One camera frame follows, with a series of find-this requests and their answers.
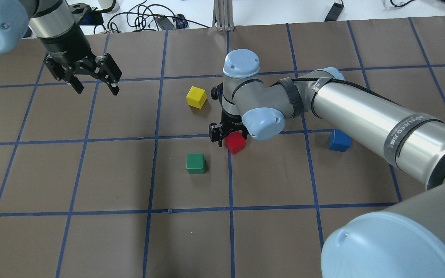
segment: grid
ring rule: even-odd
[[[366,84],[367,88],[370,88],[369,80],[367,79],[367,71],[374,70],[390,70],[390,69],[428,69],[430,71],[431,77],[437,87],[438,93],[440,94],[440,98],[442,99],[445,106],[445,94],[441,85],[438,82],[437,76],[434,72],[434,68],[445,68],[445,64],[431,64],[429,62],[428,55],[422,45],[422,41],[418,35],[417,29],[413,24],[413,20],[408,18],[410,23],[410,28],[413,30],[413,34],[418,42],[418,46],[420,51],[423,54],[424,60],[426,62],[425,65],[404,65],[404,66],[382,66],[382,67],[365,67],[362,62],[362,57],[360,55],[360,50],[357,45],[357,41],[355,39],[355,34],[353,33],[353,28],[351,23],[348,21],[347,26],[349,33],[351,35],[351,40],[353,42],[353,46],[355,48],[355,53],[357,56],[358,63],[360,67],[354,68],[341,68],[340,71],[348,72],[348,71],[361,71],[362,77]],[[313,71],[314,69],[309,70],[298,70],[297,66],[297,58],[295,57],[295,49],[293,44],[293,36],[290,31],[290,25],[286,24],[287,37],[289,40],[289,49],[291,51],[291,59],[293,61],[293,69],[292,71],[267,71],[261,72],[260,74],[265,75],[277,75],[277,74],[291,74],[295,77],[298,77],[299,74],[308,73]],[[192,139],[199,137],[208,137],[207,134],[190,134],[190,135],[172,135],[172,136],[160,136],[159,135],[159,125],[161,118],[161,104],[162,104],[162,94],[163,94],[163,84],[166,80],[176,80],[176,79],[196,79],[196,78],[214,78],[214,77],[222,77],[222,74],[212,74],[212,75],[189,75],[189,76],[165,76],[165,65],[166,65],[166,50],[168,48],[168,34],[170,32],[166,31],[164,33],[164,43],[163,43],[163,54],[162,54],[162,66],[161,66],[161,74],[160,77],[152,77],[152,78],[132,78],[132,79],[122,79],[121,82],[129,82],[129,81],[159,81],[159,93],[158,93],[158,101],[157,101],[157,112],[156,112],[156,124],[155,124],[155,135],[152,137],[109,137],[109,138],[91,138],[89,139],[89,132],[92,123],[92,116],[94,113],[94,106],[97,99],[97,92],[99,90],[99,82],[97,81],[84,81],[85,84],[95,84],[94,94],[92,97],[92,105],[90,106],[90,112],[88,115],[87,128],[85,132],[85,137],[83,139],[69,139],[69,140],[47,140],[47,141],[22,141],[22,134],[24,131],[25,124],[27,122],[27,118],[29,115],[30,108],[32,106],[32,101],[34,100],[34,96],[36,95],[36,90],[41,86],[62,86],[62,83],[39,83],[41,79],[42,71],[44,65],[41,65],[39,70],[39,74],[37,80],[34,84],[22,84],[22,85],[0,85],[0,88],[21,88],[21,87],[33,87],[32,95],[30,96],[30,101],[28,102],[28,106],[25,112],[25,116],[23,118],[23,122],[21,124],[18,137],[16,141],[9,142],[0,142],[0,146],[14,146],[11,157],[9,160],[9,164],[7,166],[7,170],[5,172],[5,177],[3,179],[2,185],[0,187],[0,201],[2,198],[2,194],[5,190],[5,185],[7,183],[8,175],[10,173],[12,164],[14,162],[14,157],[19,146],[24,145],[32,145],[32,144],[83,144],[81,157],[78,165],[78,169],[76,171],[76,179],[75,184],[71,196],[71,202],[69,205],[68,211],[58,211],[58,212],[18,212],[18,213],[1,213],[0,217],[28,217],[28,216],[66,216],[66,224],[64,229],[64,234],[62,236],[62,244],[59,252],[59,259],[57,268],[55,271],[55,276],[60,277],[61,266],[63,262],[63,256],[65,253],[65,249],[67,248],[67,236],[69,233],[70,223],[74,216],[85,216],[85,215],[121,215],[121,214],[143,214],[146,216],[146,230],[145,230],[145,239],[144,239],[144,251],[143,251],[143,263],[142,263],[142,271],[143,277],[147,276],[147,266],[148,266],[148,258],[149,258],[149,240],[151,238],[151,222],[152,216],[155,214],[167,214],[168,208],[165,209],[154,209],[153,208],[153,199],[155,193],[155,178],[156,178],[156,164],[158,157],[158,148],[159,142],[164,140],[172,140],[172,139]],[[109,44],[110,36],[106,37],[106,42],[104,46],[104,52],[107,51]],[[227,33],[226,36],[226,50],[229,52],[231,50],[230,44],[230,33]],[[390,167],[390,174],[392,176],[392,184],[394,185],[394,190],[397,195],[397,202],[371,202],[371,203],[328,203],[321,204],[319,201],[318,194],[318,186],[316,185],[316,168],[314,168],[314,161],[312,160],[313,155],[311,151],[311,139],[309,136],[311,134],[321,134],[325,132],[331,132],[332,129],[309,129],[307,128],[307,121],[304,116],[301,117],[302,129],[298,130],[286,130],[283,131],[282,134],[303,134],[304,135],[304,145],[306,149],[307,162],[309,168],[309,175],[311,178],[311,187],[313,192],[313,204],[304,204],[304,205],[259,205],[259,206],[235,206],[233,204],[233,157],[231,153],[228,151],[228,200],[229,206],[217,206],[217,207],[198,207],[198,208],[180,208],[180,209],[172,209],[172,213],[196,213],[196,212],[217,212],[217,211],[227,211],[229,212],[229,249],[230,249],[230,273],[231,277],[237,276],[237,269],[235,264],[235,220],[234,213],[235,211],[258,211],[258,210],[315,210],[316,213],[316,224],[318,227],[318,240],[320,248],[322,248],[324,243],[323,236],[323,224],[321,220],[322,209],[337,209],[337,208],[382,208],[386,206],[391,206],[396,204],[397,202],[402,201],[402,194],[399,189],[397,175],[392,166]],[[76,199],[76,192],[78,190],[80,176],[82,172],[82,166],[85,159],[85,153],[87,149],[87,145],[90,142],[105,142],[105,141],[153,141],[154,142],[154,153],[153,153],[153,162],[152,162],[152,171],[150,178],[150,194],[148,199],[148,209],[140,209],[140,210],[111,210],[111,211],[76,211],[74,210],[74,204]]]

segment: electrical cable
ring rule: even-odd
[[[118,26],[115,24],[116,29],[114,29],[113,26],[112,26],[112,23],[113,23],[113,19],[115,17],[117,17],[119,15],[123,15],[123,14],[126,14],[126,16],[127,16],[127,24],[128,24],[128,26],[135,28],[135,30],[134,30],[135,32],[140,32],[142,30],[154,30],[153,28],[150,27],[152,22],[155,23],[156,29],[159,30],[159,24],[157,23],[156,18],[160,17],[160,16],[167,17],[167,18],[173,18],[173,19],[179,19],[179,20],[183,20],[183,21],[186,21],[186,22],[195,23],[197,25],[200,25],[200,26],[203,26],[203,27],[206,27],[206,28],[210,28],[209,26],[204,25],[202,23],[199,23],[199,22],[196,22],[196,21],[192,21],[192,20],[189,20],[189,19],[186,19],[186,18],[181,18],[181,17],[176,16],[176,14],[173,12],[173,10],[171,10],[168,7],[166,7],[165,5],[161,5],[161,4],[144,5],[146,2],[147,2],[147,0],[143,0],[140,4],[134,5],[128,12],[120,12],[118,14],[113,15],[109,19],[109,21],[108,21],[108,23],[106,25],[107,29],[113,30],[113,31],[114,30],[119,31],[118,30]],[[151,7],[162,7],[164,9],[168,10],[172,14],[172,16],[171,15],[154,14],[154,12],[152,11]],[[133,24],[130,22],[129,15],[136,15],[136,18],[135,18]]]
[[[94,26],[94,35],[95,35],[95,29],[96,29],[98,26],[102,26],[102,28],[104,28],[104,31],[107,30],[107,29],[106,29],[106,26],[104,26],[104,24],[101,24],[101,25],[95,25],[95,26]]]
[[[410,4],[411,2],[413,2],[413,1],[415,1],[415,0],[409,0],[408,2],[403,3],[403,4],[401,4],[401,5],[396,5],[396,4],[394,4],[394,2],[393,2],[392,0],[389,0],[389,1],[391,2],[391,5],[393,5],[394,7],[402,8],[402,7],[404,7],[404,6],[408,5],[408,4]]]
[[[145,16],[145,18],[148,18],[148,17],[150,17],[150,16],[164,16],[164,17],[169,17],[169,18],[177,18],[177,19],[182,19],[182,20],[185,20],[185,21],[188,21],[188,22],[191,22],[191,23],[195,23],[195,24],[197,24],[197,25],[200,25],[200,26],[203,26],[203,27],[206,27],[206,28],[210,28],[209,26],[204,25],[204,24],[202,24],[202,23],[199,23],[199,22],[196,22],[196,21],[192,21],[192,20],[189,20],[189,19],[183,19],[183,18],[178,17],[178,16],[170,16],[170,15],[162,15],[162,14],[138,14],[138,13],[136,13],[136,12],[129,12],[129,11],[120,12],[120,13],[115,14],[114,16],[112,16],[112,17],[109,19],[108,23],[107,23],[107,28],[111,28],[111,21],[113,21],[113,19],[114,19],[116,16],[119,16],[119,15],[122,15],[122,14],[136,14],[136,15],[143,15],[143,16]]]
[[[114,6],[116,6],[116,0],[113,0],[113,3],[111,3],[111,7],[108,7],[107,9],[102,10],[94,10],[95,12],[98,12],[100,14],[106,14],[114,9]]]
[[[319,79],[318,79],[318,78],[293,78],[293,79],[291,79],[291,80],[292,80],[293,82],[295,82],[295,81],[318,81]],[[357,88],[357,89],[360,89],[360,90],[362,90],[362,91],[364,91],[364,92],[366,92],[366,93],[369,93],[370,95],[373,95],[373,96],[375,96],[375,97],[381,98],[382,100],[387,100],[388,102],[392,102],[392,103],[394,103],[394,104],[397,104],[396,102],[394,102],[394,101],[392,101],[392,100],[389,100],[389,99],[386,98],[386,97],[382,97],[382,96],[379,95],[378,93],[375,93],[374,91],[369,90],[369,89],[365,88],[364,86],[360,86],[360,85],[358,85],[358,84],[356,84],[356,83],[353,83],[353,82],[350,82],[350,81],[346,81],[346,80],[341,80],[341,79],[334,79],[334,78],[332,78],[332,79],[329,80],[329,82],[334,82],[334,83],[339,83],[339,84],[349,85],[349,86],[355,87],[355,88]]]

